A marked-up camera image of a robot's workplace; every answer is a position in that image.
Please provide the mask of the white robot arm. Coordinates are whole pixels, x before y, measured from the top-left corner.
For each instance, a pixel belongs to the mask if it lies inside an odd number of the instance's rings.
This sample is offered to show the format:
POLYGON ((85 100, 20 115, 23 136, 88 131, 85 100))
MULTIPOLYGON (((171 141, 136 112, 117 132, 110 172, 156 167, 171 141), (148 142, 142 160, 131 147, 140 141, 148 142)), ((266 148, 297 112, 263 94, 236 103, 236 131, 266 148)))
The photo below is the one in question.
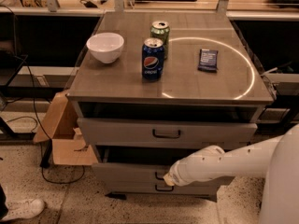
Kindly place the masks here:
POLYGON ((223 176, 265 179, 258 224, 299 224, 299 125, 229 152, 218 146, 203 148, 176 161, 164 181, 186 186, 223 176))

